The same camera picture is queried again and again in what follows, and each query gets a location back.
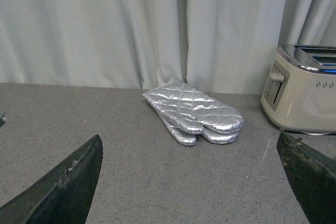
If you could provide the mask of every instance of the silver oven mitt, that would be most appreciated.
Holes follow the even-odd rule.
[[[243,124],[236,109],[182,81],[152,89],[143,96],[171,125],[189,134],[202,134],[206,127],[214,133],[234,135]]]

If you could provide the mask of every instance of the toaster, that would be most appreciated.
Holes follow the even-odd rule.
[[[336,47],[282,45],[261,96],[281,130],[336,132]]]

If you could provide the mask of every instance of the speckled countertop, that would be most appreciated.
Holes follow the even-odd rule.
[[[242,112],[243,129],[228,145],[200,137],[185,147],[143,92],[0,84],[0,205],[99,134],[104,158],[87,223],[308,223],[260,96],[210,94]],[[335,135],[300,136],[335,158]]]

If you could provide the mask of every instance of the curtain fold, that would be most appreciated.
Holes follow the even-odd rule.
[[[0,0],[0,82],[261,94],[281,44],[336,44],[336,0]]]

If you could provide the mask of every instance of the toaster knob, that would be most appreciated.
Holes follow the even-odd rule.
[[[283,82],[285,80],[285,77],[280,73],[270,73],[269,78],[272,81],[279,81],[279,82]]]

